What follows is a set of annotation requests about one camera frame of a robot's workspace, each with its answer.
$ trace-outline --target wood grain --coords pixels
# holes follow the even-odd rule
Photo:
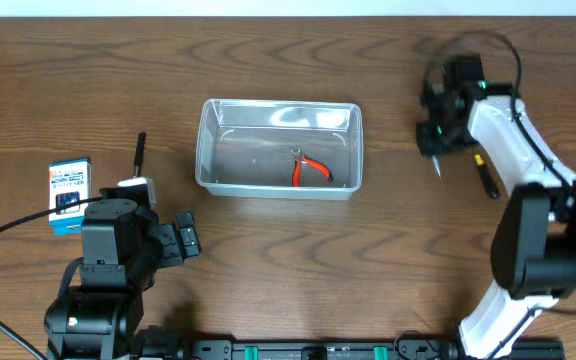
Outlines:
[[[452,333],[491,281],[504,203],[468,154],[438,179],[416,149],[417,94],[433,51],[457,32],[507,34],[524,57],[522,94],[542,136],[576,171],[576,18],[0,19],[0,224],[46,208],[48,164],[89,156],[94,188],[144,172],[163,221],[192,210],[201,258],[160,271],[142,325],[239,339],[392,339]],[[491,80],[509,54],[481,51]],[[211,197],[194,181],[209,98],[354,102],[364,116],[362,188],[348,202]],[[47,220],[0,235],[0,317],[40,349],[42,320],[78,236]],[[576,294],[565,306],[576,305]],[[540,318],[576,359],[576,319]],[[0,333],[0,359],[27,358]]]

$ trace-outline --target black cable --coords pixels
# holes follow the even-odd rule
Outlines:
[[[426,343],[428,344],[428,347],[430,347],[430,349],[431,349],[432,351],[434,351],[435,353],[437,353],[437,356],[436,356],[435,358],[437,358],[437,359],[439,358],[440,354],[439,354],[439,351],[437,350],[437,348],[435,348],[435,347],[432,345],[432,343],[430,342],[430,340],[428,340],[428,338],[427,338],[424,334],[420,333],[420,332],[417,331],[417,330],[406,330],[406,331],[402,332],[401,334],[397,335],[397,337],[395,338],[395,352],[397,353],[397,355],[399,355],[399,357],[401,357],[401,358],[404,359],[404,360],[410,360],[407,356],[405,356],[404,354],[402,354],[402,353],[401,353],[401,349],[399,349],[399,339],[400,339],[403,335],[406,335],[406,334],[415,334],[415,335],[418,335],[418,336],[419,336],[420,338],[422,338],[423,340],[425,340]]]
[[[77,201],[74,203],[66,204],[63,206],[59,206],[59,207],[56,207],[56,208],[53,208],[50,210],[38,212],[36,214],[26,216],[26,217],[23,217],[21,219],[9,222],[6,225],[0,226],[0,233],[4,232],[10,228],[13,228],[17,225],[21,225],[23,223],[27,223],[29,221],[39,219],[39,218],[44,217],[46,215],[49,215],[51,213],[65,210],[65,209],[68,209],[68,208],[73,207],[73,206],[79,206],[81,204],[86,204],[86,203],[95,202],[95,201],[99,201],[99,200],[101,200],[101,197],[90,198],[90,199],[85,199],[85,200]],[[17,334],[14,330],[12,330],[10,327],[8,327],[6,324],[4,324],[1,320],[0,320],[0,330],[3,331],[4,334],[8,335],[11,339],[15,340],[19,345],[21,345],[24,349],[26,349],[29,353],[31,353],[37,359],[41,359],[41,360],[46,359],[47,360],[47,358],[39,350],[37,350],[34,346],[32,346],[32,344],[30,344],[26,339],[21,337],[21,335]]]
[[[72,282],[73,276],[77,272],[77,269],[84,263],[84,258],[76,258],[75,260],[71,261],[68,266],[66,266],[66,270],[64,270],[64,275],[61,277],[61,284],[59,285],[59,292],[57,293],[57,297],[61,298],[68,295],[70,291],[70,283]]]
[[[521,122],[521,114],[519,114],[517,111],[517,98],[519,97],[519,86],[521,84],[521,76],[522,76],[521,57],[519,56],[519,52],[517,51],[515,46],[512,44],[512,42],[507,37],[505,37],[504,35],[499,34],[499,33],[494,33],[494,32],[478,31],[478,32],[463,33],[462,36],[455,37],[455,38],[449,40],[448,42],[446,42],[442,47],[440,47],[438,52],[435,53],[436,58],[438,58],[439,55],[441,53],[445,52],[450,46],[453,46],[456,43],[460,42],[464,37],[471,36],[471,35],[475,35],[475,36],[483,35],[485,37],[490,37],[490,38],[496,39],[496,40],[500,41],[501,43],[503,43],[504,45],[506,45],[506,47],[512,52],[512,54],[515,58],[516,65],[517,65],[517,78],[515,80],[515,85],[512,88],[512,94],[510,96],[510,110],[511,110],[513,122],[517,125],[517,128],[521,132],[524,139],[526,139],[526,142],[528,142],[530,147],[537,154],[537,156],[539,157],[539,159],[543,163],[544,167],[546,169],[548,169],[561,182],[561,186],[564,188],[564,190],[569,192],[569,194],[573,197],[573,199],[576,203],[576,191],[574,191],[574,189],[568,183],[568,181],[555,169],[555,167],[553,166],[554,159],[548,159],[548,157],[546,157],[546,155],[541,151],[539,146],[537,146],[535,141],[530,137],[530,134],[528,134],[528,131],[524,127],[523,123]],[[423,91],[430,89],[429,78],[430,78],[432,71],[437,66],[437,64],[438,64],[438,61],[437,61],[437,59],[435,59],[426,69],[426,73],[424,74],[424,80],[423,80],[423,87],[424,87]],[[576,309],[555,309],[555,308],[544,308],[544,307],[540,307],[540,306],[535,306],[531,309],[528,309],[528,311],[526,312],[526,315],[521,319],[521,321],[519,321],[519,323],[513,328],[513,330],[510,332],[510,334],[503,341],[501,341],[499,343],[499,345],[497,345],[495,350],[493,350],[490,353],[490,355],[488,355],[488,357],[486,357],[486,359],[494,358],[495,355],[497,355],[497,353],[504,346],[506,346],[506,344],[510,340],[512,340],[512,338],[514,338],[515,335],[517,335],[517,333],[526,324],[526,322],[528,320],[530,320],[532,317],[534,317],[538,311],[552,312],[552,313],[558,313],[558,314],[564,314],[564,315],[576,315]]]

